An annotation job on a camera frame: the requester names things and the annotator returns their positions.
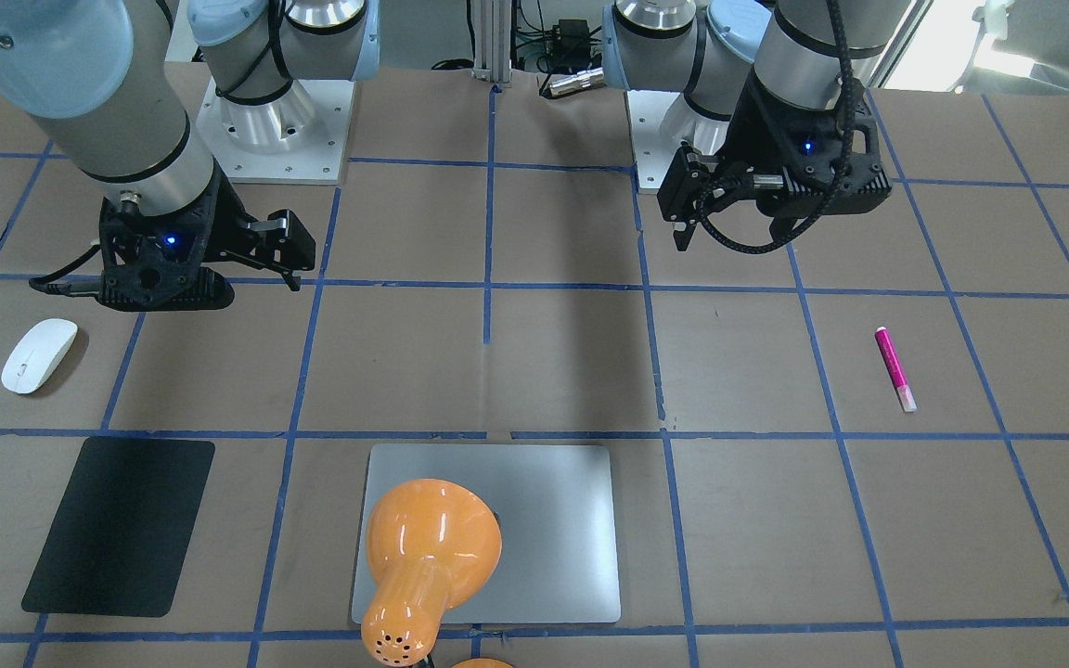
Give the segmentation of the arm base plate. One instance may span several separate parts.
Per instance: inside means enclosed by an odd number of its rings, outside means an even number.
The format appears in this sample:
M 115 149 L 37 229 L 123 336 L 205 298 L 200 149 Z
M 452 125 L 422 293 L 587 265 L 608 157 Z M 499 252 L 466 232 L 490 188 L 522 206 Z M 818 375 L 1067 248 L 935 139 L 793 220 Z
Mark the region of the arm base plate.
M 629 136 L 636 158 L 638 191 L 656 195 L 677 149 L 687 141 L 703 155 L 724 145 L 726 120 L 701 115 L 679 92 L 628 90 Z
M 277 100 L 239 105 L 210 87 L 196 130 L 230 182 L 336 186 L 355 92 L 351 81 L 297 80 Z

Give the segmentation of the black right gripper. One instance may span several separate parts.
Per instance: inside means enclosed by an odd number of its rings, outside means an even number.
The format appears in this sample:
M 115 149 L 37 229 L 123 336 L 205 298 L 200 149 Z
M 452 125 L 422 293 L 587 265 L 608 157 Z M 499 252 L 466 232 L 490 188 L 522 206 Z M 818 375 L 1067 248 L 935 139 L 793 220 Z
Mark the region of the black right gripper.
M 247 266 L 275 271 L 293 292 L 303 271 L 316 265 L 316 242 L 296 212 L 272 212 L 266 220 L 246 212 L 221 171 L 202 193 L 170 214 L 149 215 L 146 202 L 103 199 L 103 271 L 97 302 L 122 312 L 220 310 L 234 301 L 212 262 L 247 258 Z

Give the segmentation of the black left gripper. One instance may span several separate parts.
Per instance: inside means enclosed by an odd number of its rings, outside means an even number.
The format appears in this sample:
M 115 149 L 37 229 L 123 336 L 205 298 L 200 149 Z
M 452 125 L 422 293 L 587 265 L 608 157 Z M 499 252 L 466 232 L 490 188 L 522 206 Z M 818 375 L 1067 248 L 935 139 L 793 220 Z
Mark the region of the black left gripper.
M 843 139 L 853 147 L 843 157 Z M 725 144 L 718 155 L 703 155 L 683 141 L 659 186 L 662 219 L 672 223 L 676 250 L 686 252 L 702 216 L 730 206 L 730 195 L 701 199 L 717 178 L 731 195 L 754 199 L 761 214 L 799 220 L 815 214 L 845 166 L 845 181 L 835 188 L 824 214 L 866 214 L 890 196 L 894 186 L 880 160 L 880 137 L 869 107 L 858 102 L 847 133 L 837 126 L 835 110 L 810 110 L 780 100 L 752 73 L 743 87 Z

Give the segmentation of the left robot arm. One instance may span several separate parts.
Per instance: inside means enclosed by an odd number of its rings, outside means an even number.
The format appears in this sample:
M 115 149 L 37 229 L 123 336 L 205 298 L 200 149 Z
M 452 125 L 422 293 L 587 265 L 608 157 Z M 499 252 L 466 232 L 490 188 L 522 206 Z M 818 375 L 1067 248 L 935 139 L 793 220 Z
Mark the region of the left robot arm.
M 673 93 L 721 147 L 675 131 L 656 185 L 683 252 L 697 231 L 742 254 L 797 239 L 822 217 L 869 214 L 894 186 L 865 82 L 907 1 L 614 1 L 607 86 Z

